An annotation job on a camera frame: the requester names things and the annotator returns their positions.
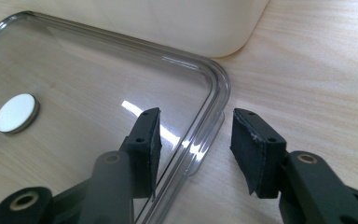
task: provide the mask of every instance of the round white disc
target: round white disc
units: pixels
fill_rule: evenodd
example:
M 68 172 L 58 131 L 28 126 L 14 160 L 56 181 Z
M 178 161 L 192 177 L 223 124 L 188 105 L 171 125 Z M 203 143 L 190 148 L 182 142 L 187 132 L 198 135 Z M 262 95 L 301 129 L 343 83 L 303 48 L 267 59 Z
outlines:
M 7 101 L 0 109 L 0 132 L 10 133 L 31 119 L 36 100 L 30 94 L 20 94 Z

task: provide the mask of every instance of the wood grain surface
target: wood grain surface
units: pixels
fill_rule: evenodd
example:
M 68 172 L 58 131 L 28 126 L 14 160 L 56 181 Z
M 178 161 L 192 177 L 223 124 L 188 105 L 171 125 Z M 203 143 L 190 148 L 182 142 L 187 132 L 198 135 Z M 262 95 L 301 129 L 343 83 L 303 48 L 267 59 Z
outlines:
M 0 20 L 25 9 L 11 4 L 0 1 Z M 235 107 L 260 115 L 289 151 L 322 156 L 358 189 L 358 1 L 270 0 L 246 45 L 215 60 L 232 85 L 226 120 L 164 223 L 282 223 L 278 200 L 248 195 L 229 150 Z

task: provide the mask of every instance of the white plastic container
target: white plastic container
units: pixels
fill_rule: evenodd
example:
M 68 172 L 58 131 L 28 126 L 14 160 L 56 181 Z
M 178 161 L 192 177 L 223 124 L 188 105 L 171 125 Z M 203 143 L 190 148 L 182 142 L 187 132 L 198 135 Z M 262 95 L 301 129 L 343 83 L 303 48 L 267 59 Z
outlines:
M 269 0 L 21 0 L 24 10 L 207 57 L 242 47 Z

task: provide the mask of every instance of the white circular button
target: white circular button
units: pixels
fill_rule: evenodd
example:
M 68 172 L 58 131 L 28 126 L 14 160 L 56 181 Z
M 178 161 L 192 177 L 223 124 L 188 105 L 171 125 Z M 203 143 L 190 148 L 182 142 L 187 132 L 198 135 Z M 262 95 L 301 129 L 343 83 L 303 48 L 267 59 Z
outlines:
M 38 102 L 30 94 L 20 94 L 7 101 L 0 109 L 0 132 L 16 133 L 35 118 Z

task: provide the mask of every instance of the clear plastic lid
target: clear plastic lid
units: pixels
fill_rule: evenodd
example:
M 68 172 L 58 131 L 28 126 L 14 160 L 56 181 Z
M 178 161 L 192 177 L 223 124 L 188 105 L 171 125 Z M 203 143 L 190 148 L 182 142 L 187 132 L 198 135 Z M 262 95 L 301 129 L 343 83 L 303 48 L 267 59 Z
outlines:
M 229 81 L 217 63 L 50 16 L 0 22 L 0 108 L 29 93 L 40 104 L 19 133 L 0 133 L 0 202 L 43 186 L 56 195 L 118 150 L 140 113 L 161 110 L 157 198 L 134 200 L 137 222 L 161 221 L 195 174 L 223 121 Z

